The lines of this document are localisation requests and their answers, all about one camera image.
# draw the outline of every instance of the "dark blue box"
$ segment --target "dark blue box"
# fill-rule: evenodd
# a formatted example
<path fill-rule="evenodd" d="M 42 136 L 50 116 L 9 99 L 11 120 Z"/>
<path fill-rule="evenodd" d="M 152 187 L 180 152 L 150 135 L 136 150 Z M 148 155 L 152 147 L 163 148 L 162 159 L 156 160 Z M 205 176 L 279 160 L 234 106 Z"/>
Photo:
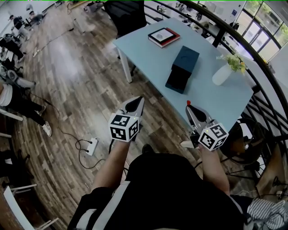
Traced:
<path fill-rule="evenodd" d="M 173 62 L 171 67 L 172 71 L 165 86 L 175 90 L 176 92 L 183 93 L 198 57 L 199 53 L 189 49 L 186 46 L 182 46 L 175 61 Z"/>

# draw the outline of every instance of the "black shirt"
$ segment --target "black shirt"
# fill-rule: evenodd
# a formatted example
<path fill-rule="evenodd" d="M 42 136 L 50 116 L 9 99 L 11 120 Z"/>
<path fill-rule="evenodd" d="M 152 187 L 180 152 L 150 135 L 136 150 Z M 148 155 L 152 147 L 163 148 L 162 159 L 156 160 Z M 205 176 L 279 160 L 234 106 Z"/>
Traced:
<path fill-rule="evenodd" d="M 130 184 L 105 230 L 243 229 L 242 215 L 232 200 L 203 181 L 184 157 L 141 155 L 131 163 L 126 180 Z M 102 187 L 84 195 L 68 230 L 95 208 L 87 226 L 91 230 L 112 194 Z"/>
<path fill-rule="evenodd" d="M 20 18 L 19 17 L 15 17 L 13 19 L 13 23 L 14 23 L 14 26 L 17 30 L 19 30 L 22 26 L 22 23 L 20 22 Z"/>

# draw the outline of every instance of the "light blue table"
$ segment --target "light blue table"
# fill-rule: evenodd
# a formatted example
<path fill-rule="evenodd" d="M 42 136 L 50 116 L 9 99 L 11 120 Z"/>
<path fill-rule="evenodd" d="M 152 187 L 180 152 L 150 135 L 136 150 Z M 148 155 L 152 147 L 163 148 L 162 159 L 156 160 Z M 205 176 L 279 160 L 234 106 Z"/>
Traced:
<path fill-rule="evenodd" d="M 148 40 L 148 34 L 163 27 L 174 30 L 181 38 L 160 48 Z M 200 34 L 175 18 L 136 30 L 115 40 L 114 44 L 119 50 L 128 82 L 132 79 L 127 58 L 142 71 L 188 124 L 185 107 L 186 101 L 190 100 L 192 105 L 205 109 L 212 119 L 221 122 L 229 131 L 252 96 L 252 89 L 246 84 L 241 73 L 233 72 L 221 86 L 216 86 L 212 82 L 214 73 L 225 65 L 224 60 L 216 60 L 221 53 Z M 173 61 L 183 45 L 200 55 L 184 94 L 180 94 L 166 88 L 165 83 L 170 75 Z"/>

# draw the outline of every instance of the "sneaker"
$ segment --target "sneaker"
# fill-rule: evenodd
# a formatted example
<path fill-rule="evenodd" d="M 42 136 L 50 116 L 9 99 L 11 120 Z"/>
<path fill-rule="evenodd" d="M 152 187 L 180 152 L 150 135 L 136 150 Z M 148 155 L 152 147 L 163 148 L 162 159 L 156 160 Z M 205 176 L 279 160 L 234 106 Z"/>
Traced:
<path fill-rule="evenodd" d="M 42 116 L 43 112 L 46 110 L 46 106 L 42 106 L 41 111 L 36 111 L 39 116 Z"/>
<path fill-rule="evenodd" d="M 48 121 L 45 122 L 45 125 L 43 125 L 42 128 L 49 137 L 52 135 L 52 129 L 51 129 Z"/>
<path fill-rule="evenodd" d="M 151 153 L 155 153 L 151 145 L 149 144 L 144 145 L 142 148 L 142 154 L 151 154 Z"/>

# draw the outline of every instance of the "power strip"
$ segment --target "power strip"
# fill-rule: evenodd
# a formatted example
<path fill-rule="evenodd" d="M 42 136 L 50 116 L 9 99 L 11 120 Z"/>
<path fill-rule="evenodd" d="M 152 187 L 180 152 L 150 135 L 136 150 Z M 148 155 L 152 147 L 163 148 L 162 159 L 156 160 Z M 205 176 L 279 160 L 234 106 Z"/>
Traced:
<path fill-rule="evenodd" d="M 95 152 L 96 147 L 97 147 L 98 140 L 93 137 L 93 138 L 91 138 L 90 141 L 92 142 L 92 144 L 89 143 L 86 153 L 87 153 L 89 156 L 92 156 L 92 155 L 94 154 L 94 152 Z"/>

